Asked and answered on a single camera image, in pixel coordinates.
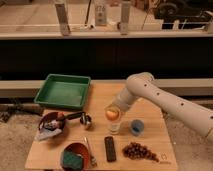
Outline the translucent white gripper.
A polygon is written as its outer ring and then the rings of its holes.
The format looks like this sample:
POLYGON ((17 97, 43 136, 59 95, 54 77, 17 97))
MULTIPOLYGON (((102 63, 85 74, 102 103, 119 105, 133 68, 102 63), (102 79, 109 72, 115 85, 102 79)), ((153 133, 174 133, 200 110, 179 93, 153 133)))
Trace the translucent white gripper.
POLYGON ((132 99, 117 96, 106 108, 105 111, 113 112, 118 115, 126 113, 132 106, 132 99))

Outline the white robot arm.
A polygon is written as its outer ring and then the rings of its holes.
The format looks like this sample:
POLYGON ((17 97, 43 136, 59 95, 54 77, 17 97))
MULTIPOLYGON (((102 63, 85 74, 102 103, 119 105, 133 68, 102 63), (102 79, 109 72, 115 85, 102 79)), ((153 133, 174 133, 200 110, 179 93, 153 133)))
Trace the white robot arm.
POLYGON ((213 110, 166 92, 153 81, 154 77, 149 72, 133 74, 127 78, 125 87, 105 108, 110 131, 117 133, 122 116, 139 98, 144 98, 213 142, 213 110))

